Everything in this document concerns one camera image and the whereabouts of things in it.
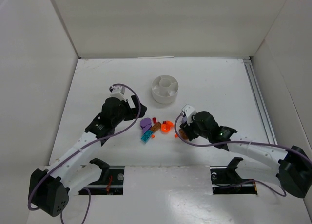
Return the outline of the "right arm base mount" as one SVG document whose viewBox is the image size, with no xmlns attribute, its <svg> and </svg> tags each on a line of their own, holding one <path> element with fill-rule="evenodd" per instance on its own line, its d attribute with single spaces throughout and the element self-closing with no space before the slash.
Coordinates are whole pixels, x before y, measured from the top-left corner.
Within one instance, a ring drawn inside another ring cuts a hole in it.
<svg viewBox="0 0 312 224">
<path fill-rule="evenodd" d="M 210 167 L 213 195 L 257 195 L 255 182 L 241 184 L 248 181 L 248 179 L 242 179 L 236 172 L 241 161 L 243 158 L 235 157 L 226 166 Z"/>
</svg>

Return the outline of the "brown lego plate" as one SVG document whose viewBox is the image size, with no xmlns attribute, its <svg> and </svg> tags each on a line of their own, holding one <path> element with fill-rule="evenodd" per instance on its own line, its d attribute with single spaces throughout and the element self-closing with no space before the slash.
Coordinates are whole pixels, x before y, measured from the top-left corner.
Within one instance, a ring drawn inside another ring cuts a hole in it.
<svg viewBox="0 0 312 224">
<path fill-rule="evenodd" d="M 153 133 L 157 132 L 159 129 L 161 129 L 161 123 L 160 123 L 160 122 L 155 123 L 155 124 L 150 128 L 150 130 L 151 130 Z"/>
</svg>

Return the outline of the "orange round lego piece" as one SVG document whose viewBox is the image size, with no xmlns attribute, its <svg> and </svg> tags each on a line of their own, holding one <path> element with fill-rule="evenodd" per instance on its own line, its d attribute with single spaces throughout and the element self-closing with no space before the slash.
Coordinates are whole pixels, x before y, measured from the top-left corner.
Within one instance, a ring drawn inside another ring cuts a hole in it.
<svg viewBox="0 0 312 224">
<path fill-rule="evenodd" d="M 160 130 L 162 133 L 164 134 L 167 134 L 170 132 L 170 130 L 174 127 L 174 124 L 169 121 L 169 120 L 166 120 L 166 121 L 163 121 L 163 123 L 161 123 L 161 127 L 160 127 Z"/>
</svg>

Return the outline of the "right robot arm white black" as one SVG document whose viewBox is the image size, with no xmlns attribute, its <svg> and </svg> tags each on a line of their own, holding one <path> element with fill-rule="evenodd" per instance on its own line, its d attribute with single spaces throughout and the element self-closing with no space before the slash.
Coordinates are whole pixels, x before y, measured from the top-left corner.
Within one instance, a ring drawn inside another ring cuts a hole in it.
<svg viewBox="0 0 312 224">
<path fill-rule="evenodd" d="M 183 120 L 174 129 L 183 142 L 196 146 L 192 141 L 201 137 L 209 141 L 207 147 L 239 155 L 226 166 L 212 170 L 215 188 L 229 190 L 244 184 L 269 182 L 282 189 L 280 196 L 306 197 L 312 186 L 312 161 L 300 147 L 288 148 L 241 137 L 236 129 L 219 125 L 206 111 L 183 111 L 178 118 Z"/>
</svg>

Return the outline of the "aluminium rail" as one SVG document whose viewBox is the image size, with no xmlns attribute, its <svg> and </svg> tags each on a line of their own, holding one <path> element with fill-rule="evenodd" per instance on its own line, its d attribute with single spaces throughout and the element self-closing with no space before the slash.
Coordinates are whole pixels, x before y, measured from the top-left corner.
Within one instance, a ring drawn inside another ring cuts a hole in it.
<svg viewBox="0 0 312 224">
<path fill-rule="evenodd" d="M 268 111 L 265 106 L 264 99 L 262 97 L 260 86 L 255 76 L 252 61 L 251 59 L 243 59 L 243 64 L 245 66 L 247 77 L 249 79 L 249 83 L 253 92 L 255 103 L 258 109 L 258 113 L 259 113 L 261 123 L 264 128 L 267 140 L 269 143 L 276 144 L 277 141 L 276 141 L 275 133 L 274 133 L 274 130 L 273 130 L 273 127 L 272 127 L 272 124 L 268 115 Z"/>
</svg>

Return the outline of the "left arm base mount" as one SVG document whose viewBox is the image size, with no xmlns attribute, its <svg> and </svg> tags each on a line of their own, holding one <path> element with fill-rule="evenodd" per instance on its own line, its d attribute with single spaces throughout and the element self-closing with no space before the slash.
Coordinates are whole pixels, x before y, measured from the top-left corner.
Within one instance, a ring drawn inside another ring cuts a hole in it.
<svg viewBox="0 0 312 224">
<path fill-rule="evenodd" d="M 123 195 L 125 166 L 110 166 L 98 158 L 89 164 L 101 170 L 99 178 L 86 186 L 91 195 Z"/>
</svg>

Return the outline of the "purple rounded lego piece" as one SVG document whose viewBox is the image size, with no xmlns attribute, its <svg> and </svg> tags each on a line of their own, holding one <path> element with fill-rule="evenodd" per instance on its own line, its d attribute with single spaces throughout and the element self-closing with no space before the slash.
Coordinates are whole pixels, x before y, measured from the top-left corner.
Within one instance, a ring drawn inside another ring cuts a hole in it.
<svg viewBox="0 0 312 224">
<path fill-rule="evenodd" d="M 144 118 L 140 121 L 140 127 L 143 134 L 152 126 L 152 120 L 150 118 Z"/>
</svg>

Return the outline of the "brown lego brick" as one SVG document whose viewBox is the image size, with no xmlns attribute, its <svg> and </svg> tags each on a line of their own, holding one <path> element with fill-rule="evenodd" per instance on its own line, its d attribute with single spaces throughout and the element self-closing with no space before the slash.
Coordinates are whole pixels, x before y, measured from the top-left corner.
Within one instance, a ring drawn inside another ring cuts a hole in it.
<svg viewBox="0 0 312 224">
<path fill-rule="evenodd" d="M 188 136 L 187 134 L 184 132 L 183 129 L 179 129 L 179 135 L 184 139 L 184 140 L 188 140 Z"/>
</svg>

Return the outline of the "teal lego brick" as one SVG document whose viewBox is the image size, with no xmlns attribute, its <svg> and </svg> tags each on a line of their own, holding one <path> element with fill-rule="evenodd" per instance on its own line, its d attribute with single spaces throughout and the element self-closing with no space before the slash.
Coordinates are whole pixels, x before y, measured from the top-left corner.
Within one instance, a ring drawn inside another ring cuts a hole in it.
<svg viewBox="0 0 312 224">
<path fill-rule="evenodd" d="M 141 137 L 141 141 L 146 144 L 152 138 L 153 134 L 151 130 L 147 130 Z"/>
</svg>

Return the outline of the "white round divided container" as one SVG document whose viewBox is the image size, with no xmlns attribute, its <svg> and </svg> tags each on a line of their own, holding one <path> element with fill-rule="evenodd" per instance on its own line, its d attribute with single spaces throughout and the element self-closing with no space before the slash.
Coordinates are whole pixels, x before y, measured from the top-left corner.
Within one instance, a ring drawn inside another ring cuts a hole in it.
<svg viewBox="0 0 312 224">
<path fill-rule="evenodd" d="M 171 104 L 178 95 L 178 81 L 170 75 L 155 78 L 151 85 L 152 97 L 160 104 Z"/>
</svg>

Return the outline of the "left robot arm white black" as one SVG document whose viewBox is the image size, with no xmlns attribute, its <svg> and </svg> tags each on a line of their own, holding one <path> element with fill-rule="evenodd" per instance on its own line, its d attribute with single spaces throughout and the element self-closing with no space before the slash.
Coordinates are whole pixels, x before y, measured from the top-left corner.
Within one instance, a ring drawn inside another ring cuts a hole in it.
<svg viewBox="0 0 312 224">
<path fill-rule="evenodd" d="M 142 118 L 147 107 L 141 104 L 137 95 L 131 97 L 134 107 L 126 99 L 109 97 L 81 138 L 59 159 L 46 169 L 36 169 L 30 177 L 28 209 L 38 209 L 52 217 L 65 209 L 70 196 L 77 195 L 93 182 L 105 182 L 110 166 L 93 157 L 108 139 L 122 134 L 115 131 L 123 121 L 135 123 Z"/>
</svg>

